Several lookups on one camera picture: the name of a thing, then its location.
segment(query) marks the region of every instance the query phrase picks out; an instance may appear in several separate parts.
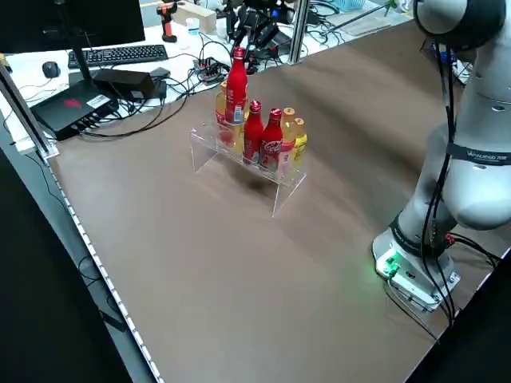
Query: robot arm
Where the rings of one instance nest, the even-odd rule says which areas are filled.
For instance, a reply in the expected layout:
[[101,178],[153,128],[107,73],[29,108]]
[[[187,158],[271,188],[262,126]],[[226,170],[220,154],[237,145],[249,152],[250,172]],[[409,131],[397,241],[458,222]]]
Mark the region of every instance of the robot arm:
[[459,281],[447,251],[432,251],[428,259],[421,252],[446,153],[450,161],[435,220],[437,237],[457,224],[490,230],[511,221],[511,0],[415,0],[414,14],[419,28],[437,43],[477,48],[454,139],[446,126],[433,132],[414,195],[373,242],[377,272],[434,310]]

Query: keyboard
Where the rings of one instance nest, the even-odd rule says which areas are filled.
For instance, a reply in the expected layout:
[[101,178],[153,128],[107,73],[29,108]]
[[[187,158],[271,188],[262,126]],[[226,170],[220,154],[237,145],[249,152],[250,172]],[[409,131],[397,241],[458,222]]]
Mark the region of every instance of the keyboard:
[[[163,45],[135,45],[120,48],[87,49],[83,51],[87,66],[135,64],[168,59]],[[69,69],[80,68],[74,52],[69,52]]]

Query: metal pole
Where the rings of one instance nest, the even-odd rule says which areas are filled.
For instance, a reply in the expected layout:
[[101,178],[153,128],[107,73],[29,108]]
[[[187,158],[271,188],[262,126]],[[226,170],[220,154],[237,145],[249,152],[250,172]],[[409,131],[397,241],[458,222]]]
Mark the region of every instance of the metal pole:
[[7,102],[9,102],[10,107],[13,109],[13,112],[16,113],[16,116],[18,116],[18,119],[21,121],[42,157],[49,158],[56,156],[58,154],[57,148],[48,141],[45,134],[42,132],[39,123],[30,111],[29,105],[23,100],[22,95],[18,88],[16,88],[12,78],[10,78],[9,72],[7,72],[3,64],[0,64],[0,92],[2,92]]
[[357,20],[360,20],[361,18],[366,17],[368,14],[373,14],[377,10],[382,10],[383,8],[386,8],[386,7],[390,8],[393,3],[394,3],[394,1],[391,0],[391,1],[383,4],[382,6],[377,6],[376,8],[374,8],[372,10],[368,10],[366,13],[360,14],[356,18],[352,18],[351,20],[348,20],[347,22],[344,22],[343,24],[341,24],[339,26],[334,26],[333,28],[326,30],[325,32],[321,33],[320,36],[325,37],[328,34],[331,34],[332,32],[334,32],[335,30],[338,30],[339,28],[343,28],[344,26],[347,26],[348,24],[351,24],[352,22],[356,22]]
[[295,28],[291,40],[291,50],[289,52],[289,64],[296,64],[300,59],[302,52],[302,41],[307,28],[307,13],[309,11],[310,0],[299,0],[298,11],[296,12]]

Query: brown table surface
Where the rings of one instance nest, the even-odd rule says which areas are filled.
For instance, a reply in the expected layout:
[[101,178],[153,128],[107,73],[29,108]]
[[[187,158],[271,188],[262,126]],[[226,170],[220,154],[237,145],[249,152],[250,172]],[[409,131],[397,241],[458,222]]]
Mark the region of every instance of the brown table surface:
[[[410,22],[250,77],[265,114],[295,107],[310,137],[308,177],[274,219],[243,169],[192,170],[188,132],[213,121],[216,91],[150,132],[60,144],[51,166],[166,381],[395,382],[430,348],[370,252],[446,120],[423,38]],[[507,230],[470,234],[502,254]],[[463,306],[489,269],[466,249],[453,256]],[[427,320],[446,324],[440,310]]]

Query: acrylic bottle rack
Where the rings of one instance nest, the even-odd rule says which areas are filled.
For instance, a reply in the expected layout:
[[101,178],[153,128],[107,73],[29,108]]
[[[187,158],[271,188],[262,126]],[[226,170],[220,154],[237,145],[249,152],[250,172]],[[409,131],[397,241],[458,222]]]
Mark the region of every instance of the acrylic bottle rack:
[[275,217],[282,205],[291,197],[293,192],[303,182],[307,174],[301,168],[291,164],[290,170],[285,174],[270,172],[258,164],[245,164],[241,154],[222,144],[218,139],[216,126],[205,125],[190,132],[192,145],[193,170],[197,172],[215,156],[228,158],[255,176],[271,181],[276,186],[273,214]]

